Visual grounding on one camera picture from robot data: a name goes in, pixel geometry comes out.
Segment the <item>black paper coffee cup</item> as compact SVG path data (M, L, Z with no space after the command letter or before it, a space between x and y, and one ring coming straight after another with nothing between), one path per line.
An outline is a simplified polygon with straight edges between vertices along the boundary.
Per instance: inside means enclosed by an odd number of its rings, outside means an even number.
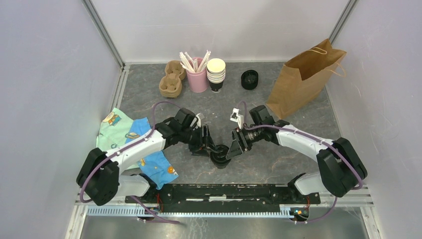
M219 144L216 146L216 148L217 152L210 152L211 162L217 169L224 169L231 161L230 159L226 158L229 147L224 144Z

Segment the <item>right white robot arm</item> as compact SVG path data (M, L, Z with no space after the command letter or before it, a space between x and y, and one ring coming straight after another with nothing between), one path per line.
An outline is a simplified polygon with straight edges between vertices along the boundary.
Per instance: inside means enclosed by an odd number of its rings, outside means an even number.
M251 150L253 143L265 140L278 146L293 149L318 165L318 172L297 176L287 190L293 203L302 202L307 195L316 192L330 192L340 198L351 190L361 189L367 170L350 141L340 137L326 139L309 134L284 121L273 117L255 117L249 127L242 125L232 131L232 144L227 159Z

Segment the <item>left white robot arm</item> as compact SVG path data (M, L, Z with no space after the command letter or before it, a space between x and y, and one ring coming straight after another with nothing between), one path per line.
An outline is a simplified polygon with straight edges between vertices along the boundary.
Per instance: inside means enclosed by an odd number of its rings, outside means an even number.
M130 188L121 173L142 158L180 142L188 145L192 155L217 156L223 153L223 149L213 143L207 125L193 128L190 121L179 123L175 118L168 118L156 124L148 134L110 152L92 149L76 179L81 187L80 201L102 206L122 189L127 189L125 196L137 196L145 203L152 202L156 198L153 186L143 184Z

